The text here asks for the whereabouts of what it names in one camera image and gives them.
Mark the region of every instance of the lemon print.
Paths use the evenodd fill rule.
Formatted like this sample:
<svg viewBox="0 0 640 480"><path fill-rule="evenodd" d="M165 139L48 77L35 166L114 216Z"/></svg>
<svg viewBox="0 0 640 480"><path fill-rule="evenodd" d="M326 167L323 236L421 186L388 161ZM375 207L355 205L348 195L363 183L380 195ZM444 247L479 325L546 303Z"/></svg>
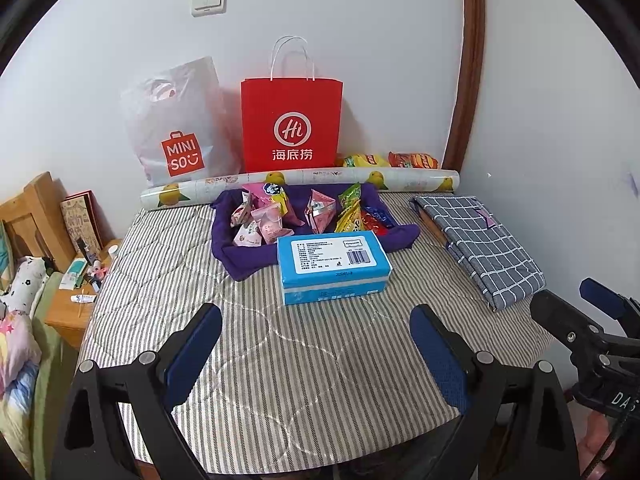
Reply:
<svg viewBox="0 0 640 480"><path fill-rule="evenodd" d="M278 186L284 186L284 175L279 171L271 171L271 173L267 173L267 178L264 179L265 182L269 184L278 184Z"/></svg>
<svg viewBox="0 0 640 480"><path fill-rule="evenodd" d="M436 191L453 191L453 179L450 176L443 178Z"/></svg>
<svg viewBox="0 0 640 480"><path fill-rule="evenodd" d="M190 200L190 198L180 192L180 186L178 184L167 184L158 194L158 207L163 205L176 205L182 200Z"/></svg>
<svg viewBox="0 0 640 480"><path fill-rule="evenodd" d="M372 171L369 173L369 178L366 180L370 184L373 184L378 189L389 189L385 186L385 177L379 171Z"/></svg>

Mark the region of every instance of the purple cloth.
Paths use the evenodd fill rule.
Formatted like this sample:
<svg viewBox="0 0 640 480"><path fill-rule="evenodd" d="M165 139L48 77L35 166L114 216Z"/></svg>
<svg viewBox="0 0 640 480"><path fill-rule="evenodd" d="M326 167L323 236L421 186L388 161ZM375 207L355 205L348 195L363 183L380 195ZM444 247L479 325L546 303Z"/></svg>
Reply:
<svg viewBox="0 0 640 480"><path fill-rule="evenodd" d="M338 208L337 213L340 214L341 208L338 195L349 186L350 184L315 184L313 186L284 186L284 189L296 215L304 221L304 212L311 197L312 189L335 198ZM393 218L389 209L380 200L378 190L373 184L362 184L360 201L362 205L384 209ZM231 213L241 203L242 190L233 189L223 191L217 200L211 204L211 207L216 210L216 218L211 227L211 253L222 262L226 271L236 282L248 278L256 270L278 263L276 244L263 244L260 247L236 247L233 245L237 228L229 227L229 223ZM335 231L338 214L324 232L333 233ZM292 228L297 235L312 233L311 227L306 223L300 227L291 225L285 225L285 227ZM385 252L392 253L411 247L418 234L420 234L420 228L416 224L396 225L396 227L389 229L386 235L380 236L378 239Z"/></svg>

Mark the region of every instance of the wet wipes package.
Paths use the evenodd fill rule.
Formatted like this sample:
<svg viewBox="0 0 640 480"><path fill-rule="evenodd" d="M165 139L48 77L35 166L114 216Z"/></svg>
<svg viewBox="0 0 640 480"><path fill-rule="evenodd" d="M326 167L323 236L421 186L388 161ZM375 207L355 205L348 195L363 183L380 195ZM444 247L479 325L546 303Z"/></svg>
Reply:
<svg viewBox="0 0 640 480"><path fill-rule="evenodd" d="M371 231L278 238L285 304L381 292L392 267Z"/></svg>

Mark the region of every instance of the green bed sheet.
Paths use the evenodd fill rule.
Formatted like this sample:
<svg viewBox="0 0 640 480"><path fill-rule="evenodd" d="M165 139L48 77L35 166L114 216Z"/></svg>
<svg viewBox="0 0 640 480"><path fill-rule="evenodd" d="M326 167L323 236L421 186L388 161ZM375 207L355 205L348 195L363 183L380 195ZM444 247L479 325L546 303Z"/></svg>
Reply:
<svg viewBox="0 0 640 480"><path fill-rule="evenodd" d="M46 480L49 477L60 415L78 361L78 352L55 329L44 323L61 279L62 274L59 272L51 275L33 317L33 336L42 351L31 412L31 450L33 477L36 480Z"/></svg>

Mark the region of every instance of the floral blanket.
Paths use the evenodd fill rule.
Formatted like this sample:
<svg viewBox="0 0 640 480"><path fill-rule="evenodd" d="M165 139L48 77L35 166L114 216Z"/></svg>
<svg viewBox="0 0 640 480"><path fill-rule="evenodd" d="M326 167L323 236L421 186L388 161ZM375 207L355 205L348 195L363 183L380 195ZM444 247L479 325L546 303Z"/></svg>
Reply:
<svg viewBox="0 0 640 480"><path fill-rule="evenodd" d="M29 315L9 312L0 321L0 433L30 473L29 423L39 363Z"/></svg>

